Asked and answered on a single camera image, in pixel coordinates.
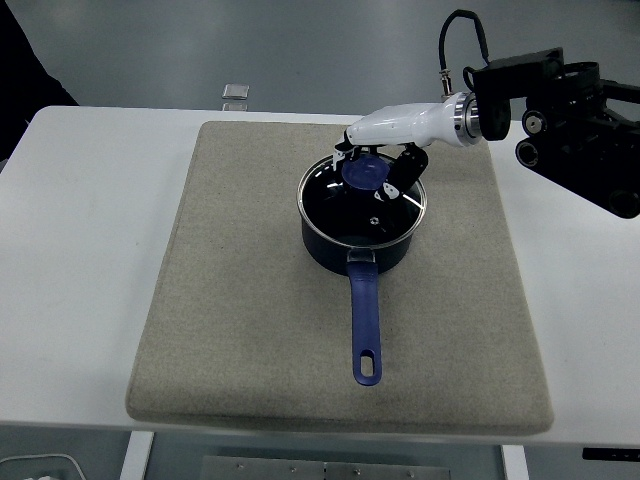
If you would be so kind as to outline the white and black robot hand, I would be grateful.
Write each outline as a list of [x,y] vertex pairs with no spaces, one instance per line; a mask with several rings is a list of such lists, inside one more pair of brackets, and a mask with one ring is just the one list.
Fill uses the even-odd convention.
[[[349,186],[390,202],[401,198],[426,169],[426,146],[442,141],[466,147],[480,139],[475,95],[460,92],[440,103],[387,106],[361,118],[336,143],[332,167]],[[359,160],[364,147],[398,145],[404,150],[386,170]]]

